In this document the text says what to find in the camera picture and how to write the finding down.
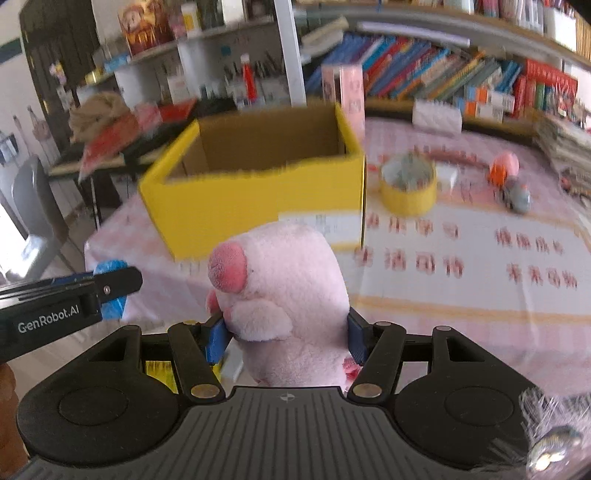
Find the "pink ball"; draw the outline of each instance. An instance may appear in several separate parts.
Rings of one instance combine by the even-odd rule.
[[[502,165],[510,177],[516,177],[519,173],[519,159],[513,152],[505,151],[495,158],[493,165]]]

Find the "white metal pole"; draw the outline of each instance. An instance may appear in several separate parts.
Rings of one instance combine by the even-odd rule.
[[[305,105],[306,90],[304,88],[304,74],[301,71],[300,46],[297,41],[296,21],[294,20],[291,0],[274,1],[291,104],[293,106]]]

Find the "yellow tape roll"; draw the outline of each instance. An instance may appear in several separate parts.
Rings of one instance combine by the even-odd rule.
[[[392,168],[394,163],[402,164],[401,159],[391,160],[382,166],[379,178],[382,201],[388,210],[395,215],[401,217],[420,216],[427,213],[435,205],[437,200],[437,172],[435,165],[425,156],[421,155],[421,158],[431,171],[431,181],[426,187],[418,190],[404,191],[390,185],[385,180],[384,169]]]

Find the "dark door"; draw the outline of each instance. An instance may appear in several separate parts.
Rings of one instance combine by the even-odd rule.
[[[92,54],[99,47],[91,0],[28,0],[20,14],[22,39],[39,103],[57,147],[70,144],[70,114],[58,94],[60,81],[51,66],[61,63],[63,85],[76,99],[76,86],[95,67]]]

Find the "open box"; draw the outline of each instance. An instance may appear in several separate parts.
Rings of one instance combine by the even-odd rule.
[[[191,124],[139,184],[175,260],[276,220],[362,241],[365,155],[339,106],[231,113]]]

